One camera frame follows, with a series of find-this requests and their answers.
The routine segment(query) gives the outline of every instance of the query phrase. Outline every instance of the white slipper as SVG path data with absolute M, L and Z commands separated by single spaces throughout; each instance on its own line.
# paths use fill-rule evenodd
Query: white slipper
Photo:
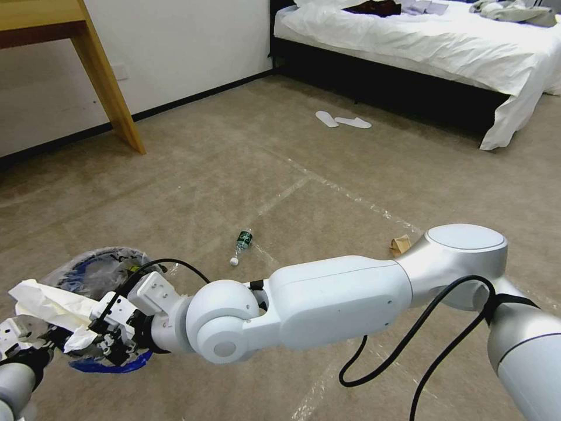
M 335 121 L 337 123 L 346 124 L 348 126 L 358 127 L 359 129 L 370 129 L 372 127 L 371 123 L 366 122 L 358 117 L 353 120 L 344 119 L 342 117 L 335 117 Z
M 318 111 L 316 113 L 316 117 L 318 117 L 327 127 L 339 127 L 333 117 L 331 117 L 331 114 L 327 111 Z

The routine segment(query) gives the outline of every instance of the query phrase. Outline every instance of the plastic bottle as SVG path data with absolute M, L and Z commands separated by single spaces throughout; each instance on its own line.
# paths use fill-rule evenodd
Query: plastic bottle
M 240 233 L 236 241 L 236 253 L 234 257 L 230 259 L 230 264 L 232 266 L 238 266 L 238 263 L 240 262 L 240 254 L 247 250 L 251 244 L 252 238 L 253 232 L 251 231 L 251 228 L 244 229 Z

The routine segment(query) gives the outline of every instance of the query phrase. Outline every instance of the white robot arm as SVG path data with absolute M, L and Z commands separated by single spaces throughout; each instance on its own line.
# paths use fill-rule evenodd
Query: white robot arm
M 115 304 L 125 309 L 122 320 L 110 313 L 103 321 L 155 352 L 196 352 L 226 364 L 270 346 L 303 349 L 379 332 L 454 280 L 477 275 L 492 285 L 462 282 L 445 303 L 486 312 L 491 365 L 520 411 L 529 421 L 558 420 L 561 320 L 510 284 L 504 276 L 506 260 L 507 241 L 501 234 L 475 225 L 447 225 L 427 231 L 395 260 L 337 257 L 284 267 L 247 284 L 215 281 L 194 296 L 178 295 L 152 272 Z M 103 315 L 109 298 L 94 309 L 93 319 Z M 135 310 L 143 322 L 132 329 Z M 0 403 L 14 411 L 2 370 L 10 365 L 0 365 Z

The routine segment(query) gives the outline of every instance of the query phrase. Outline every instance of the wall outlet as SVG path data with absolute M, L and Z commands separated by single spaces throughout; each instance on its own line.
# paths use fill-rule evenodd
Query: wall outlet
M 115 78 L 117 80 L 124 80 L 129 78 L 129 73 L 127 72 L 127 68 L 123 63 L 114 63 L 111 65 L 111 68 L 113 69 L 113 73 L 115 74 Z

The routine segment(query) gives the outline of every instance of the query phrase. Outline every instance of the wooden table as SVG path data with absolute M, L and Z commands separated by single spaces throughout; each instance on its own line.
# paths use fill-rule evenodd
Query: wooden table
M 0 49 L 70 38 L 115 132 L 146 151 L 83 0 L 0 0 Z

